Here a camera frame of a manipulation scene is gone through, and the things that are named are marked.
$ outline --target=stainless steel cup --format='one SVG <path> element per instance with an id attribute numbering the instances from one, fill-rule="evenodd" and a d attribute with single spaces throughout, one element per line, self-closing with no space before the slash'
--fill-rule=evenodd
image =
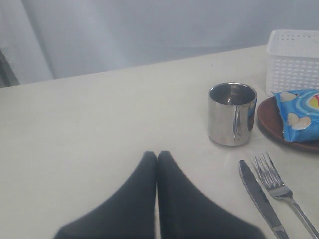
<path id="1" fill-rule="evenodd" d="M 256 91 L 245 84 L 222 83 L 209 91 L 208 135 L 227 146 L 249 141 L 254 125 Z"/>

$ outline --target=snack bag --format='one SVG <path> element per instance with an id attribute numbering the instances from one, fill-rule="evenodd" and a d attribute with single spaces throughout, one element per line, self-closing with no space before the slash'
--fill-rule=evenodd
<path id="1" fill-rule="evenodd" d="M 319 140 L 319 90 L 291 90 L 273 94 L 283 120 L 284 140 Z"/>

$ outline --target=plate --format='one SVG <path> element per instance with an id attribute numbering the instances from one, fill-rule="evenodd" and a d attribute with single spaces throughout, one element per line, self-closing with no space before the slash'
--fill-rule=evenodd
<path id="1" fill-rule="evenodd" d="M 257 109 L 258 128 L 267 137 L 286 146 L 302 151 L 318 153 L 319 141 L 290 143 L 283 138 L 283 122 L 279 115 L 275 97 L 262 101 Z"/>

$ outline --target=table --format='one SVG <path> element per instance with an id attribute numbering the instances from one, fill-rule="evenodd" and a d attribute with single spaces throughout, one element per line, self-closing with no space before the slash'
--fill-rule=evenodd
<path id="1" fill-rule="evenodd" d="M 208 90 L 242 82 L 260 103 L 265 72 L 259 46 L 0 89 L 0 238 L 52 238 L 110 197 L 146 150 L 170 150 L 199 190 L 274 239 L 238 172 L 240 159 L 267 150 L 319 229 L 317 155 L 279 146 L 256 125 L 241 147 L 207 137 Z M 310 238 L 288 205 L 267 197 L 292 239 Z"/>

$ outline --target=basket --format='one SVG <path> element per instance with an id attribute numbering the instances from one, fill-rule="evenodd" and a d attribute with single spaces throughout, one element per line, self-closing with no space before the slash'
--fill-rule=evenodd
<path id="1" fill-rule="evenodd" d="M 275 30 L 268 45 L 266 94 L 319 89 L 319 31 Z"/>

